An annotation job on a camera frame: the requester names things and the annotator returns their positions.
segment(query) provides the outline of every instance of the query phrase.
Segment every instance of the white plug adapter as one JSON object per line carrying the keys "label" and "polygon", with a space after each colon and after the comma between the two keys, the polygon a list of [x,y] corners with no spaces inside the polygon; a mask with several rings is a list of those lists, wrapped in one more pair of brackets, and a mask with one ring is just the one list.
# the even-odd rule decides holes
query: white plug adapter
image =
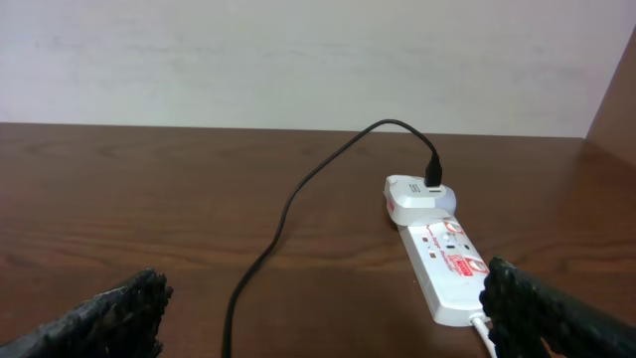
{"label": "white plug adapter", "polygon": [[479,293],[488,267],[453,216],[454,192],[427,188],[420,177],[392,175],[385,196],[433,320],[455,327],[484,320]]}

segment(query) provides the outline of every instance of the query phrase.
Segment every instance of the wooden table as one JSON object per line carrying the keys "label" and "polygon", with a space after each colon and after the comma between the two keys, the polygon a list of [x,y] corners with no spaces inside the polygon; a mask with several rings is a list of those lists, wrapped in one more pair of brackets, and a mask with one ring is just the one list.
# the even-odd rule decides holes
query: wooden table
{"label": "wooden table", "polygon": [[[218,357],[290,190],[352,135],[1,124],[0,341],[154,267],[175,288],[162,357]],[[581,139],[430,138],[484,259],[636,322],[636,169]],[[385,178],[428,157],[373,133],[301,191],[238,302],[236,357],[486,356],[471,328],[433,323],[385,213]]]}

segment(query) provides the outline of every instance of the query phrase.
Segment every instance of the wall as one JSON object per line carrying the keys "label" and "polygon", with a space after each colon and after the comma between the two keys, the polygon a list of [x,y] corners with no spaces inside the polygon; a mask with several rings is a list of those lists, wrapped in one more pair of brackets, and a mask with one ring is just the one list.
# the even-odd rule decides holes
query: wall
{"label": "wall", "polygon": [[583,137],[634,0],[3,0],[0,120]]}
{"label": "wall", "polygon": [[587,138],[636,165],[636,28]]}

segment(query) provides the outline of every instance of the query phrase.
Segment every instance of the black cable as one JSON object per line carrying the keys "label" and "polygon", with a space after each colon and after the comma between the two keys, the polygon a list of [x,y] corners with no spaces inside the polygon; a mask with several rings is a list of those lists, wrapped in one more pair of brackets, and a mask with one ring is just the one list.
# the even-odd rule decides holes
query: black cable
{"label": "black cable", "polygon": [[228,303],[228,310],[226,311],[226,323],[223,328],[223,342],[221,348],[221,356],[222,358],[231,358],[232,357],[232,321],[235,315],[235,307],[237,306],[237,300],[239,299],[240,292],[245,287],[249,279],[260,269],[262,262],[265,261],[267,256],[271,253],[271,251],[278,243],[278,239],[280,239],[280,233],[282,232],[282,228],[285,225],[285,218],[287,217],[287,212],[289,211],[289,206],[291,205],[291,201],[294,199],[296,194],[300,188],[302,188],[309,179],[311,179],[316,173],[318,173],[322,168],[327,166],[332,160],[334,160],[338,155],[342,154],[345,150],[347,150],[352,144],[357,142],[360,138],[365,136],[370,131],[374,130],[376,127],[379,127],[383,124],[395,124],[399,125],[402,128],[408,129],[411,133],[415,134],[419,139],[421,139],[432,151],[432,156],[430,158],[430,162],[428,162],[428,166],[426,167],[426,177],[424,184],[427,187],[437,187],[441,184],[441,165],[439,163],[439,156],[437,155],[437,151],[433,146],[433,143],[428,140],[423,134],[418,132],[415,128],[410,125],[402,122],[397,119],[383,119],[374,124],[371,124],[367,129],[358,133],[355,137],[349,140],[345,145],[343,145],[340,149],[336,150],[335,153],[331,154],[327,159],[325,159],[322,163],[320,163],[314,170],[312,170],[307,176],[296,185],[296,188],[291,192],[285,206],[282,209],[282,214],[280,215],[280,221],[278,222],[278,228],[276,229],[276,234],[274,234],[274,239],[271,241],[271,244],[265,249],[262,254],[256,259],[256,261],[251,264],[247,272],[243,275],[240,281],[237,283],[237,287],[235,287],[234,292],[232,292],[232,296],[230,297],[230,302]]}

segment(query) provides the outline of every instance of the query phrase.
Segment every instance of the table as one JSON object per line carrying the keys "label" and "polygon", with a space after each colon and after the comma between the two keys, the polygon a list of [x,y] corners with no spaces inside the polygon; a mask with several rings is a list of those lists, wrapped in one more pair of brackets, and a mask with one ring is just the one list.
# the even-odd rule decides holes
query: table
{"label": "table", "polygon": [[[0,124],[0,341],[139,269],[175,288],[161,357],[218,357],[226,305],[291,189],[351,132]],[[501,255],[635,323],[636,169],[575,138],[430,135],[457,217]],[[243,291],[235,357],[485,357],[430,318],[382,194],[428,149],[372,133],[298,195]]]}

